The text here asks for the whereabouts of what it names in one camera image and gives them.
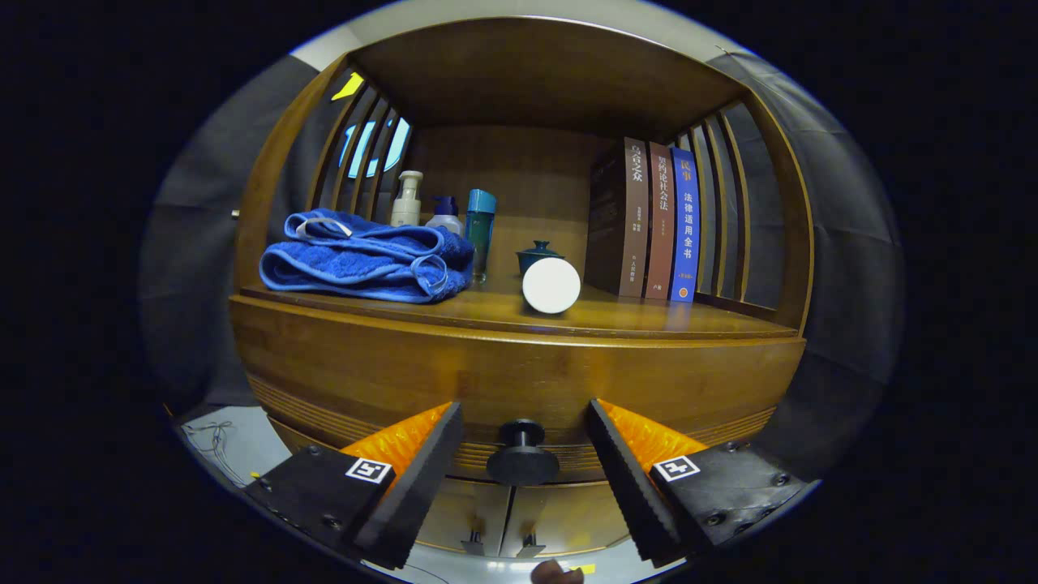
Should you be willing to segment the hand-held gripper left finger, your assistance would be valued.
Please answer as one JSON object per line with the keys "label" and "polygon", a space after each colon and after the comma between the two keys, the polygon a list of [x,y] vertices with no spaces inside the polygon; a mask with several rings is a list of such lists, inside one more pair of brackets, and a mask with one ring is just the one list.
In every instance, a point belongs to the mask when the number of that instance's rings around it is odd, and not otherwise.
{"label": "hand-held gripper left finger", "polygon": [[246,495],[334,553],[404,568],[461,440],[461,404],[441,404],[342,449],[309,444]]}

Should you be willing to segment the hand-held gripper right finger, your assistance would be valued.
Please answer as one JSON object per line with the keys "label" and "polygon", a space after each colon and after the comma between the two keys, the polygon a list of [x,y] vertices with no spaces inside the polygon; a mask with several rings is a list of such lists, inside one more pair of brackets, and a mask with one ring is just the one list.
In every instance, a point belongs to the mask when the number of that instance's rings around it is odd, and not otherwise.
{"label": "hand-held gripper right finger", "polygon": [[734,546],[811,491],[748,441],[705,446],[602,399],[585,425],[637,553],[656,568]]}

